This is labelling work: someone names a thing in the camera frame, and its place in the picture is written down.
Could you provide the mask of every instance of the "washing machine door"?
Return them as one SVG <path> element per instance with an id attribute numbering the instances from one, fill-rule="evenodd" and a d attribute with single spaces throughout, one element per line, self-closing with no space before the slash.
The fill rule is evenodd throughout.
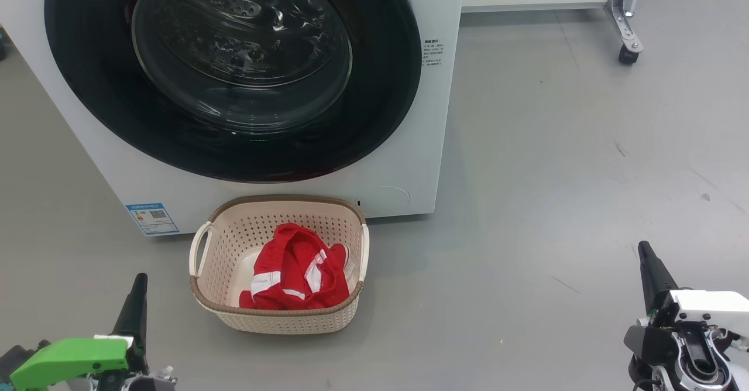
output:
<path id="1" fill-rule="evenodd" d="M 318 177 L 395 131 L 421 74 L 408 0 L 46 0 L 54 59 L 108 129 L 188 172 Z"/>

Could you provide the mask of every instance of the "qr code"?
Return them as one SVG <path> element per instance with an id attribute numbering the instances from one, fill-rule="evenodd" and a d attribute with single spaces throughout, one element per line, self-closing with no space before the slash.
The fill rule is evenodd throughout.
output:
<path id="1" fill-rule="evenodd" d="M 166 212 L 164 212 L 163 210 L 148 211 L 148 212 L 150 212 L 150 216 L 152 216 L 153 218 L 167 218 Z"/>

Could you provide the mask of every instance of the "metal bracket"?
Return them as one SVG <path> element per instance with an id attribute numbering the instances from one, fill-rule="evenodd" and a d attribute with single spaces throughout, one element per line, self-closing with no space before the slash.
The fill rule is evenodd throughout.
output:
<path id="1" fill-rule="evenodd" d="M 632 27 L 629 25 L 627 17 L 634 16 L 634 5 L 637 0 L 608 0 L 604 6 L 606 14 L 609 16 L 611 23 L 618 30 L 621 41 L 629 52 L 640 53 L 644 50 Z"/>

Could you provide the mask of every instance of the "brown basket rim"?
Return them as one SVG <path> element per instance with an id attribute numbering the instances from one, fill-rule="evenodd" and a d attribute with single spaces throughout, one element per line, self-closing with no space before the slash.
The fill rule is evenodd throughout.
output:
<path id="1" fill-rule="evenodd" d="M 342 311 L 343 309 L 348 308 L 348 306 L 353 303 L 356 298 L 359 297 L 359 293 L 361 293 L 362 287 L 364 287 L 364 282 L 356 282 L 356 287 L 354 287 L 353 293 L 351 293 L 351 295 L 339 305 L 332 306 L 331 308 L 303 309 L 300 311 L 270 311 L 267 309 L 234 308 L 233 306 L 214 303 L 211 302 L 211 300 L 206 299 L 206 297 L 203 296 L 203 293 L 200 292 L 200 289 L 198 288 L 198 278 L 195 276 L 190 276 L 190 287 L 192 288 L 193 294 L 195 295 L 195 298 L 198 300 L 198 302 L 200 302 L 201 305 L 205 306 L 206 308 L 211 309 L 212 311 L 222 312 L 225 314 L 262 317 L 308 317 L 334 314 L 335 312 Z"/>
<path id="2" fill-rule="evenodd" d="M 303 194 L 272 194 L 272 195 L 238 197 L 236 199 L 232 199 L 232 201 L 228 201 L 226 204 L 223 204 L 221 207 L 216 208 L 216 211 L 214 211 L 214 213 L 211 214 L 211 217 L 209 217 L 208 220 L 210 222 L 216 221 L 216 219 L 219 218 L 219 215 L 227 211 L 229 208 L 235 207 L 236 205 L 251 204 L 251 203 L 256 203 L 256 202 L 274 202 L 274 201 L 281 201 L 281 202 L 302 201 L 302 202 L 317 202 L 320 204 L 340 205 L 342 207 L 346 207 L 349 210 L 351 210 L 359 219 L 359 222 L 362 225 L 366 225 L 366 219 L 364 218 L 364 215 L 362 214 L 362 212 L 359 211 L 358 208 L 350 204 L 348 201 L 345 201 L 343 199 L 338 199 L 336 197 L 321 197 L 321 196 L 311 196 L 311 195 L 303 195 Z M 198 300 L 198 302 L 200 302 L 203 306 L 213 311 L 219 311 L 219 312 L 228 313 L 228 314 L 249 315 L 249 316 L 306 317 L 306 316 L 319 316 L 319 315 L 334 314 L 335 312 L 342 311 L 343 309 L 347 308 L 348 305 L 353 303 L 353 301 L 359 297 L 359 293 L 361 292 L 362 287 L 364 287 L 364 282 L 363 281 L 356 282 L 356 287 L 354 287 L 354 290 L 351 293 L 351 295 L 337 306 L 334 306 L 332 308 L 324 308 L 324 309 L 303 309 L 300 311 L 270 311 L 266 309 L 234 308 L 233 306 L 227 306 L 227 305 L 222 305 L 219 303 L 214 303 L 214 302 L 211 302 L 211 300 L 208 300 L 203 295 L 203 292 L 200 292 L 200 288 L 198 288 L 198 278 L 195 276 L 190 276 L 190 287 L 192 288 L 193 294 L 195 295 L 195 298 Z"/>

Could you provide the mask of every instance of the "white washing machine body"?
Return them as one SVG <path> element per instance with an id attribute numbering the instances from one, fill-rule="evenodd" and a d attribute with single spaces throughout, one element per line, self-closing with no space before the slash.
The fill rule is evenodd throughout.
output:
<path id="1" fill-rule="evenodd" d="M 45 0 L 0 0 L 0 23 L 133 217 L 142 209 L 166 210 L 173 226 L 144 229 L 160 235 L 195 232 L 219 205 L 258 194 L 340 197 L 369 217 L 433 212 L 461 0 L 409 2 L 423 58 L 418 90 L 403 121 L 359 161 L 320 177 L 282 183 L 206 177 L 134 148 L 93 116 L 64 79 L 46 33 Z"/>

